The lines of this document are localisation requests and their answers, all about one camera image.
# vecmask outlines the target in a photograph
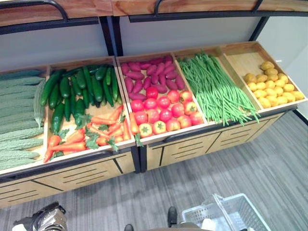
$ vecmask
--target drawer front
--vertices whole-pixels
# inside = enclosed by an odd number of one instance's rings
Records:
[[[2,186],[0,187],[0,207],[8,207],[61,192],[32,181]]]

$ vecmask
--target wooden crate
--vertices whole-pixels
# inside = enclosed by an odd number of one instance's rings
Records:
[[[121,64],[122,63],[126,63],[126,62],[148,61],[148,60],[151,60],[153,58],[164,57],[166,55],[171,55],[172,56],[172,53],[170,53],[170,52],[151,53],[151,54],[146,54],[146,55],[133,55],[133,56],[123,56],[123,57],[117,57],[116,58],[117,65],[118,65],[118,71],[119,71],[120,79],[121,79],[122,86],[123,86],[124,95],[126,97],[126,101],[128,102],[127,106],[128,106],[128,111],[129,112],[132,112],[132,109],[131,109],[131,106],[130,106],[131,99],[128,97],[128,92],[127,92],[127,89],[126,89],[126,86],[125,86],[125,82],[124,82],[125,76],[122,73]],[[174,64],[175,64],[175,67],[176,67],[176,71],[178,72],[179,75],[182,76],[182,78],[183,78],[183,80],[185,82],[186,89],[191,92],[191,89],[190,89],[186,79],[182,75],[182,72],[180,70],[179,65],[176,62],[174,62]],[[166,93],[159,94],[158,97],[163,96],[163,95],[166,96],[167,94]],[[195,99],[194,96],[193,96],[193,101],[196,103],[198,111],[201,112],[201,108],[200,108],[200,106],[199,106],[199,104],[198,104],[198,102],[197,102],[197,100]],[[180,134],[180,133],[183,133],[183,132],[192,131],[192,130],[196,130],[196,129],[202,128],[202,127],[204,127],[204,126],[206,126],[208,124],[204,116],[203,116],[203,121],[204,121],[204,123],[200,124],[200,125],[195,125],[195,126],[191,126],[191,127],[188,127],[188,128],[183,128],[183,129],[176,130],[176,131],[166,132],[166,133],[159,134],[159,135],[152,135],[152,136],[147,137],[147,138],[142,138],[141,142],[143,144],[157,142],[157,141],[164,140],[165,138],[167,138],[169,136],[172,136],[172,135],[177,135],[177,134]]]

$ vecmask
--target gray carpet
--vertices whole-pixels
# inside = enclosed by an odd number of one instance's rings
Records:
[[[273,231],[304,231],[307,176],[308,129],[289,112],[251,143],[0,209],[0,230],[57,200],[70,231],[140,231],[165,227],[171,205],[180,214],[212,193],[245,193]]]

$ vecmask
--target black shoe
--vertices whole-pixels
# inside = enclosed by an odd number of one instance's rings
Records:
[[[124,231],[134,231],[134,227],[131,224],[125,226]]]
[[[178,212],[175,207],[170,207],[168,210],[168,227],[171,228],[172,225],[178,223]]]

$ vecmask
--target wooden bin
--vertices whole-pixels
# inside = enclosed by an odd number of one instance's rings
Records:
[[[67,70],[89,64],[112,64],[116,68],[114,57],[102,57],[89,60],[79,60],[48,66],[34,67],[31,69],[46,70],[45,77],[48,79],[52,70],[65,68]],[[124,104],[124,114],[128,118],[128,109],[121,87],[118,72],[116,76],[119,84],[120,94]],[[90,106],[86,113],[92,115],[107,115],[117,108],[109,105],[102,108]],[[44,121],[44,144],[35,151],[44,156],[47,148],[47,140],[51,136],[49,131],[52,110],[46,106],[46,116]],[[70,122],[63,122],[62,129],[70,128],[70,133],[75,129],[74,119]],[[110,145],[102,146],[98,149],[90,149],[74,154],[54,158],[50,162],[43,164],[39,161],[13,167],[0,171],[0,207],[23,203],[39,199],[41,197],[61,193],[67,190],[76,189],[89,184],[97,183],[122,174],[140,171],[140,162],[135,140],[131,134],[131,139],[117,143],[119,150],[112,151]]]

